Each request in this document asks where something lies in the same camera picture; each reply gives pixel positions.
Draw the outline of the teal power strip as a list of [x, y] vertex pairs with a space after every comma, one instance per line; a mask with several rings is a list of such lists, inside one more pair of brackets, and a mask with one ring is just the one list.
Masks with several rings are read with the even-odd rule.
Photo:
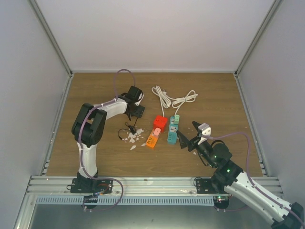
[[168, 129], [168, 136], [167, 136], [167, 143], [171, 144], [171, 145], [175, 145], [177, 142], [177, 131], [178, 131], [178, 125], [174, 124], [174, 116], [170, 117], [170, 121], [169, 121], [169, 129]]

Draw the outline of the black charger with cable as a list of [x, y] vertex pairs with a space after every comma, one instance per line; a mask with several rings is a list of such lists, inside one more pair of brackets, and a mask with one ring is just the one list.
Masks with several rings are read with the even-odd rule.
[[138, 121], [138, 118], [135, 119], [135, 122], [134, 122], [133, 125], [129, 124], [128, 122], [125, 122], [124, 123], [125, 127], [118, 130], [118, 133], [117, 133], [118, 138], [120, 140], [123, 140], [123, 138], [120, 136], [121, 131], [127, 131], [127, 132], [130, 132], [132, 134], [135, 134], [137, 132], [137, 129], [136, 129], [137, 121]]

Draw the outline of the red cube socket adapter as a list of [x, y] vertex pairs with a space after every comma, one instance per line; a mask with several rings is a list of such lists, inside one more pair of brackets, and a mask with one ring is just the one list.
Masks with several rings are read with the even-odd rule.
[[153, 129], [159, 128], [161, 132], [163, 132], [166, 128], [167, 118], [161, 115], [156, 116], [153, 122]]

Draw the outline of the pink plug adapter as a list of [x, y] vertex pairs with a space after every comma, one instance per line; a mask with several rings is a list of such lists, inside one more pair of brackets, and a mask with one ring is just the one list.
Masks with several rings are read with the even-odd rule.
[[154, 135], [156, 138], [158, 138], [159, 135], [160, 135], [160, 133], [161, 133], [161, 129], [160, 129], [160, 128], [155, 128], [155, 130], [154, 130], [154, 132], [153, 132], [153, 135]]

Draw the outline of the orange power strip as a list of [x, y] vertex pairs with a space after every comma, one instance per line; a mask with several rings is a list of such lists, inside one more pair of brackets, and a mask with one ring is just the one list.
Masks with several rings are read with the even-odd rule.
[[149, 148], [155, 148], [155, 145], [158, 141], [158, 138], [156, 138], [154, 135], [153, 135], [153, 132], [154, 132], [154, 129], [151, 131], [147, 141], [146, 141], [146, 146], [149, 147]]

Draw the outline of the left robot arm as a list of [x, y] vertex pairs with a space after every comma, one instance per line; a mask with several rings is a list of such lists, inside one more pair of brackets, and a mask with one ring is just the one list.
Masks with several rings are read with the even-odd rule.
[[141, 89], [131, 86], [127, 93], [101, 104], [84, 103], [73, 123], [71, 132], [79, 148], [80, 167], [78, 173], [84, 177], [81, 186], [92, 193], [98, 188], [96, 166], [97, 144], [102, 138], [104, 126], [108, 119], [125, 114], [129, 119], [141, 118], [145, 107], [140, 105], [144, 98]]

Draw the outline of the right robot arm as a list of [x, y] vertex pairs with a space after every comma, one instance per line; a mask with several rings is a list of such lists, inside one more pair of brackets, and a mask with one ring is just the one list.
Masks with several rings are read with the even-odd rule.
[[197, 136], [188, 139], [177, 131], [180, 147], [196, 150], [208, 166], [215, 169], [210, 178], [211, 188], [216, 193], [230, 194], [267, 221], [273, 229], [301, 229], [305, 227], [304, 208], [299, 203], [289, 203], [259, 185], [232, 158], [224, 136], [212, 137], [208, 124], [193, 121]]

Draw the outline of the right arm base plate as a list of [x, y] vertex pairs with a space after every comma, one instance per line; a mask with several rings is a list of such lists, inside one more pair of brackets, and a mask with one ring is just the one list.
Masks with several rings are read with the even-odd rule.
[[196, 187], [197, 194], [227, 194], [224, 187], [232, 185], [233, 182], [237, 181], [236, 177], [216, 177], [210, 178], [195, 177], [193, 185]]

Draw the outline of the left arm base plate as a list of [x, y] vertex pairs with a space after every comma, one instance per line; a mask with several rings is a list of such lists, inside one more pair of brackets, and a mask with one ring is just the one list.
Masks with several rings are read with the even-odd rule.
[[90, 178], [74, 178], [67, 189], [71, 193], [91, 193], [95, 195], [112, 193], [112, 180], [94, 180]]

